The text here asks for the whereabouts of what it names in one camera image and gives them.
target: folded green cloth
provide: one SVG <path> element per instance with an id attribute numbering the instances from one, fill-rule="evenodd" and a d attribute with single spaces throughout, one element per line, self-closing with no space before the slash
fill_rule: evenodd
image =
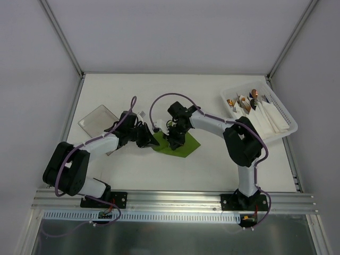
<path id="1" fill-rule="evenodd" d="M 181 158 L 186 158 L 201 146 L 201 144 L 189 133 L 185 134 L 185 144 L 176 150 L 172 150 L 169 147 L 169 142 L 163 138 L 162 132 L 154 133 L 154 138 L 159 142 L 160 145 L 153 147 L 153 150 Z"/>

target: dish rack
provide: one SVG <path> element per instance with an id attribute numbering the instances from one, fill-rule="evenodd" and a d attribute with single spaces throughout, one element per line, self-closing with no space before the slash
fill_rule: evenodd
<path id="1" fill-rule="evenodd" d="M 226 88 L 221 90 L 220 95 L 222 97 L 224 106 L 231 118 L 236 118 L 232 108 L 229 106 L 227 99 L 233 99 L 237 97 L 237 95 L 243 95 L 245 97 L 249 96 L 249 93 L 252 89 L 256 89 L 258 91 L 259 97 L 265 95 L 269 102 L 273 103 L 278 111 L 281 113 L 282 117 L 285 119 L 287 124 L 289 125 L 289 129 L 286 132 L 278 133 L 272 137 L 264 139 L 264 143 L 269 143 L 275 141 L 277 139 L 286 137 L 296 130 L 298 130 L 298 124 L 290 115 L 286 107 L 282 104 L 282 102 L 278 99 L 275 93 L 271 90 L 271 88 L 263 81 L 252 81 L 240 85 L 236 85 L 232 88 Z"/>

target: gray wall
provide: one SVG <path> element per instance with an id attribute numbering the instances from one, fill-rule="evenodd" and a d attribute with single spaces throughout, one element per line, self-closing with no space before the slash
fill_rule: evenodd
<path id="1" fill-rule="evenodd" d="M 291 135 L 306 192 L 316 194 L 334 254 L 340 254 L 340 1 L 320 1 L 274 76 L 299 125 Z"/>
<path id="2" fill-rule="evenodd" d="M 267 74 L 310 0 L 49 0 L 84 71 Z"/>
<path id="3" fill-rule="evenodd" d="M 37 0 L 0 1 L 0 253 L 13 254 L 78 77 Z"/>

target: gray floor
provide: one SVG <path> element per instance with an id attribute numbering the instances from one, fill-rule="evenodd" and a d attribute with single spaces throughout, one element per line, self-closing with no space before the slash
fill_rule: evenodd
<path id="1" fill-rule="evenodd" d="M 79 222 L 46 220 L 44 230 L 61 234 Z M 40 234 L 35 255 L 54 254 L 316 254 L 304 216 L 270 215 L 253 232 L 238 225 L 133 223 L 84 225 L 62 238 Z"/>

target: tabletop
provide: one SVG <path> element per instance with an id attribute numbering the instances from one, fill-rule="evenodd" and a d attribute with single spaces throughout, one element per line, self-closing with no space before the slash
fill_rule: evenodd
<path id="1" fill-rule="evenodd" d="M 68 142 L 79 143 L 90 137 L 78 121 L 100 105 L 105 105 L 117 117 L 130 108 L 137 96 L 134 112 L 149 112 L 152 102 L 167 92 L 189 96 L 207 112 L 229 117 L 219 95 L 226 87 L 255 80 L 255 75 L 177 75 L 177 74 L 86 74 L 74 114 Z M 154 106 L 152 119 L 167 121 L 169 106 L 179 101 L 177 96 L 160 99 Z M 151 129 L 150 119 L 145 116 Z M 134 142 L 110 156 L 98 157 L 89 164 L 88 176 L 95 177 L 119 190 L 234 191 L 239 178 L 237 165 L 230 159 L 225 142 L 203 130 L 189 131 L 201 146 L 186 158 L 157 153 L 151 148 L 138 148 Z M 295 184 L 281 139 L 268 144 L 269 157 L 258 166 L 258 183 L 269 192 L 295 192 Z"/>

